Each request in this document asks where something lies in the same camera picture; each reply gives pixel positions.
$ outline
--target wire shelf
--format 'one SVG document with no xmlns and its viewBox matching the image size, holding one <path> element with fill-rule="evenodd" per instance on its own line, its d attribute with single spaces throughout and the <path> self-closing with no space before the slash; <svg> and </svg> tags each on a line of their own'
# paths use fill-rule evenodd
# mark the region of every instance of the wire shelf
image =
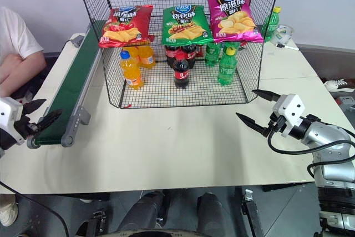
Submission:
<svg viewBox="0 0 355 237">
<path fill-rule="evenodd" d="M 256 95 L 252 90 L 258 88 L 263 43 L 248 43 L 246 49 L 237 53 L 238 65 L 234 82 L 221 86 L 217 82 L 218 67 L 206 67 L 202 58 L 191 70 L 188 87 L 177 89 L 174 85 L 173 71 L 167 65 L 165 49 L 161 45 L 163 9 L 180 4 L 198 4 L 205 7 L 209 21 L 207 0 L 84 0 L 90 21 L 98 39 L 102 26 L 107 20 L 110 9 L 124 6 L 152 4 L 154 6 L 149 34 L 155 36 L 151 44 L 158 61 L 152 69 L 141 68 L 144 86 L 133 90 L 126 86 L 119 65 L 120 48 L 102 49 L 104 73 L 109 101 L 118 108 L 156 108 L 185 107 L 195 105 L 241 104 L 252 101 Z M 265 17 L 272 12 L 275 0 L 251 0 L 253 19 L 259 29 Z"/>
</svg>

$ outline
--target black cable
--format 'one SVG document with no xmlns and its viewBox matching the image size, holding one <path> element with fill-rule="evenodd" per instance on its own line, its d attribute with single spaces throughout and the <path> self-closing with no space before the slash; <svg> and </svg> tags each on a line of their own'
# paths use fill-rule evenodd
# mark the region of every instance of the black cable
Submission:
<svg viewBox="0 0 355 237">
<path fill-rule="evenodd" d="M 351 135 L 352 137 L 355 138 L 355 134 L 350 132 L 347 129 L 342 128 L 343 130 L 345 130 L 349 135 Z M 280 153 L 280 154 L 286 154 L 286 155 L 302 155 L 302 154 L 308 154 L 308 153 L 313 153 L 322 149 L 326 149 L 329 147 L 332 147 L 334 145 L 337 144 L 350 144 L 355 148 L 355 143 L 350 141 L 350 140 L 338 140 L 335 142 L 331 142 L 329 144 L 324 144 L 321 145 L 320 147 L 316 147 L 316 148 L 312 148 L 312 149 L 307 149 L 307 150 L 300 150 L 300 151 L 285 151 L 285 150 L 279 150 L 277 148 L 275 148 L 272 144 L 271 144 L 271 139 L 273 137 L 273 135 L 275 134 L 275 131 L 271 131 L 271 133 L 269 134 L 268 138 L 267 138 L 267 144 L 268 146 L 271 148 L 271 150 L 273 150 L 276 153 Z M 352 157 L 346 158 L 346 159 L 340 159 L 340 160 L 334 160 L 334 161 L 324 161 L 324 162 L 316 162 L 316 163 L 312 163 L 310 165 L 307 166 L 307 171 L 310 174 L 310 176 L 312 178 L 315 177 L 315 175 L 311 172 L 311 168 L 313 167 L 317 167 L 317 166 L 322 166 L 322 165 L 332 165 L 332 164 L 343 164 L 346 162 L 350 162 L 353 161 L 355 159 L 355 155 L 353 155 Z"/>
<path fill-rule="evenodd" d="M 63 47 L 62 47 L 62 49 L 61 49 L 60 51 L 63 51 L 65 45 L 66 45 L 69 41 L 72 41 L 72 39 L 66 40 L 65 43 L 64 43 L 64 45 L 63 45 Z"/>
<path fill-rule="evenodd" d="M 352 157 L 346 158 L 346 159 L 341 159 L 341 160 L 334 160 L 334 161 L 323 161 L 323 162 L 317 162 L 317 163 L 312 163 L 307 166 L 307 171 L 314 178 L 314 174 L 311 172 L 311 168 L 316 167 L 316 166 L 322 166 L 322 165 L 332 165 L 332 164 L 342 164 L 346 163 L 349 161 L 353 161 L 355 159 L 355 155 Z"/>
<path fill-rule="evenodd" d="M 57 213 L 55 212 L 54 210 L 52 210 L 51 208 L 41 204 L 40 202 L 28 197 L 28 196 L 25 196 L 21 193 L 19 193 L 18 191 L 12 189 L 10 186 L 7 186 L 5 183 L 3 183 L 2 181 L 0 181 L 0 185 L 3 186 L 4 188 L 8 189 L 9 191 L 13 192 L 14 194 L 17 194 L 19 195 L 20 197 L 23 197 L 23 198 L 26 198 L 28 201 L 31 201 L 31 202 L 34 202 L 36 203 L 37 205 L 43 207 L 45 210 L 49 211 L 50 213 L 52 213 L 53 215 L 55 215 L 59 220 L 60 222 L 63 224 L 63 228 L 64 228 L 64 231 L 65 231 L 65 235 L 66 237 L 69 237 L 69 231 L 68 231 L 68 227 L 64 221 L 64 219 Z"/>
<path fill-rule="evenodd" d="M 355 147 L 355 143 L 350 141 L 350 140 L 338 140 L 335 142 L 331 142 L 329 144 L 324 144 L 321 145 L 320 147 L 316 147 L 316 148 L 311 148 L 311 149 L 307 149 L 307 150 L 300 150 L 300 151 L 285 151 L 285 150 L 279 150 L 277 148 L 275 148 L 272 144 L 271 144 L 271 139 L 272 136 L 274 135 L 275 131 L 271 131 L 271 133 L 269 134 L 268 138 L 267 138 L 267 144 L 268 146 L 271 148 L 271 150 L 273 150 L 276 153 L 280 153 L 280 154 L 286 154 L 286 155 L 304 155 L 304 154 L 309 154 L 309 153 L 313 153 L 313 152 L 317 152 L 329 147 L 332 147 L 334 145 L 338 145 L 338 144 L 351 144 L 352 146 Z"/>
</svg>

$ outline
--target plastic bottle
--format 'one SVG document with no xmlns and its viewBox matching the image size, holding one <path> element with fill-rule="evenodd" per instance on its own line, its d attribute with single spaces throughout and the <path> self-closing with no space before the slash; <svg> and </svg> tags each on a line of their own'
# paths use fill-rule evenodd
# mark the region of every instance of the plastic bottle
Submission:
<svg viewBox="0 0 355 237">
<path fill-rule="evenodd" d="M 228 47 L 235 48 L 237 51 L 240 47 L 240 42 L 224 42 L 223 52 L 226 53 Z"/>
<path fill-rule="evenodd" d="M 264 24 L 261 29 L 261 34 L 264 37 L 264 42 L 270 41 L 272 37 L 272 33 L 276 30 L 278 27 L 278 22 L 279 22 L 279 17 L 278 14 L 281 11 L 281 7 L 274 7 L 271 13 L 270 21 L 269 16 L 267 16 L 264 20 Z"/>
<path fill-rule="evenodd" d="M 140 65 L 145 68 L 152 68 L 155 66 L 154 52 L 150 46 L 138 47 Z"/>
<path fill-rule="evenodd" d="M 237 67 L 236 51 L 234 47 L 228 47 L 221 58 L 217 80 L 222 85 L 228 85 L 233 82 L 235 68 Z"/>
<path fill-rule="evenodd" d="M 208 67 L 213 67 L 218 63 L 218 59 L 220 56 L 222 43 L 208 43 L 206 46 L 206 56 L 205 56 L 205 64 Z"/>
<path fill-rule="evenodd" d="M 175 55 L 180 50 L 180 47 L 165 46 L 166 61 L 170 68 L 173 67 Z"/>
<path fill-rule="evenodd" d="M 185 59 L 189 63 L 189 68 L 192 69 L 196 60 L 196 45 L 188 44 L 187 46 L 181 47 L 181 51 L 184 52 Z"/>
<path fill-rule="evenodd" d="M 183 52 L 178 52 L 175 55 L 173 64 L 174 69 L 174 83 L 178 88 L 185 89 L 189 84 L 189 63 L 185 59 Z"/>
<path fill-rule="evenodd" d="M 138 89 L 144 85 L 142 74 L 135 62 L 129 55 L 128 51 L 121 51 L 120 66 L 123 69 L 123 76 L 129 87 Z"/>
<path fill-rule="evenodd" d="M 138 55 L 137 47 L 124 47 L 123 50 L 126 50 L 129 52 L 131 59 L 134 59 L 137 63 L 137 66 L 139 67 L 140 62 L 139 62 L 139 55 Z"/>
</svg>

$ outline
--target green conveyor belt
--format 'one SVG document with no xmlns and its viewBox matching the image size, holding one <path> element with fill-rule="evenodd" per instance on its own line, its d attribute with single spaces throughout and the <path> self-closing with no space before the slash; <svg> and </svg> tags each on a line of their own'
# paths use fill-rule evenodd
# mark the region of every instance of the green conveyor belt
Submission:
<svg viewBox="0 0 355 237">
<path fill-rule="evenodd" d="M 95 60 L 97 50 L 98 40 L 93 27 L 91 27 L 48 111 L 62 109 L 62 115 L 35 138 L 35 145 L 60 144 L 86 77 Z"/>
</svg>

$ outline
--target shoe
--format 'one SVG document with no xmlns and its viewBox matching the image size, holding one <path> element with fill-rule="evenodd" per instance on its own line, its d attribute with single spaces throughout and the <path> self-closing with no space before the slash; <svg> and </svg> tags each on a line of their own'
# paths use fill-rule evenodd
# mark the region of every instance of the shoe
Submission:
<svg viewBox="0 0 355 237">
<path fill-rule="evenodd" d="M 340 79 L 340 80 L 328 80 L 324 83 L 324 86 L 329 92 L 354 92 L 355 79 Z"/>
<path fill-rule="evenodd" d="M 17 204 L 13 203 L 8 208 L 5 208 L 0 211 L 0 222 L 3 226 L 11 226 L 17 219 L 18 208 Z"/>
</svg>

